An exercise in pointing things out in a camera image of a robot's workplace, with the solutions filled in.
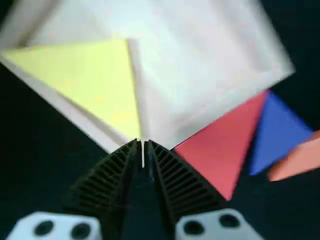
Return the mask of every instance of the dark surface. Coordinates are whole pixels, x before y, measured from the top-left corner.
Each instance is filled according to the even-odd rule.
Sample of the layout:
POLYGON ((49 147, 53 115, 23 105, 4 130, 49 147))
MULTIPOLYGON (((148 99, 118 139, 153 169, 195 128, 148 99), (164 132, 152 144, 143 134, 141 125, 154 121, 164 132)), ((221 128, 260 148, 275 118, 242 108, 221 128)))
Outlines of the dark surface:
MULTIPOLYGON (((320 1, 262 2, 296 67, 293 76, 272 90, 318 130, 320 1)), ((36 210, 54 208, 77 177, 106 153, 3 66, 0 75, 3 239, 17 219, 36 210)), ((316 170, 297 176, 288 187, 268 183, 264 174, 247 177, 244 169, 232 201, 267 239, 317 239, 319 175, 316 170), (313 183, 314 188, 305 187, 304 183, 313 183), (297 218, 306 222, 300 229, 295 225, 297 218)))

